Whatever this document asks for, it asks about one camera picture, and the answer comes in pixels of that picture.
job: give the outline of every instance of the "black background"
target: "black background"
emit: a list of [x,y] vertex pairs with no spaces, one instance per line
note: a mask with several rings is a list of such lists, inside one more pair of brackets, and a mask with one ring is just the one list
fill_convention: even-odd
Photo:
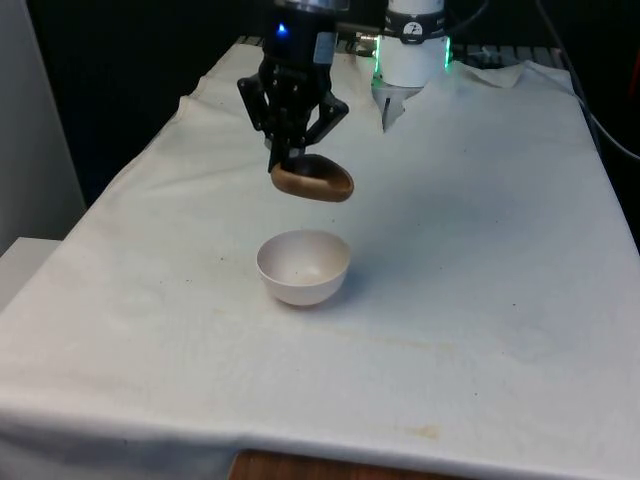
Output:
[[[449,0],[458,17],[480,0]],[[30,0],[29,8],[85,197],[92,202],[241,34],[260,34],[272,0]],[[629,100],[640,1],[547,0],[601,121],[640,150]],[[382,25],[386,0],[351,0],[345,20]],[[533,0],[493,0],[458,42],[552,46]],[[640,165],[604,162],[640,241]]]

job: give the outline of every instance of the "green light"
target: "green light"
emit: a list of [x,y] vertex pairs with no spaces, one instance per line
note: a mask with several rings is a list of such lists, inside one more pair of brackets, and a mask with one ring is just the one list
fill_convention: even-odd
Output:
[[449,70],[451,64],[451,37],[447,37],[447,46],[444,55],[444,69]]

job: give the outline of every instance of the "wooden surface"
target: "wooden surface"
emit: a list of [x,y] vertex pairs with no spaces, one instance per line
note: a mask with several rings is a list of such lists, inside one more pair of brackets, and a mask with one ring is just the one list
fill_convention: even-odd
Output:
[[265,452],[244,452],[236,458],[229,480],[456,480],[352,463]]

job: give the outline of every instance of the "stain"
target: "stain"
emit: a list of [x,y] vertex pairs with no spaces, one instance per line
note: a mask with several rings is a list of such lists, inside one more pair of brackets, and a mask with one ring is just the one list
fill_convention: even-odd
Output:
[[449,342],[441,342],[438,344],[438,350],[444,353],[454,353],[456,350],[456,346],[453,343]]
[[438,427],[437,425],[425,425],[424,427],[405,428],[404,431],[409,435],[428,438],[429,440],[438,440],[440,438],[440,427]]
[[394,347],[415,348],[417,350],[423,350],[423,351],[438,350],[440,352],[444,352],[448,354],[453,354],[455,352],[455,345],[449,342],[433,343],[433,342],[421,342],[419,340],[405,340],[402,338],[393,338],[393,337],[376,337],[376,336],[360,335],[355,332],[351,332],[349,330],[343,330],[340,328],[332,328],[332,327],[321,327],[318,330],[325,333],[331,333],[333,335],[337,335],[343,338],[348,338],[350,340],[360,340],[360,341],[378,343],[378,344],[389,345]]

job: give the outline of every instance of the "table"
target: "table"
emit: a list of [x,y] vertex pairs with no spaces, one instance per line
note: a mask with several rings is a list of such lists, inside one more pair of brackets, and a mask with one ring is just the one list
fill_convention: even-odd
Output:
[[[577,102],[457,65],[383,134],[370,71],[339,56],[352,111],[316,151],[356,193],[326,205],[270,185],[235,85],[260,58],[235,46],[0,317],[1,472],[224,478],[260,449],[636,478],[640,262]],[[354,253],[311,310],[255,267],[301,227]]]

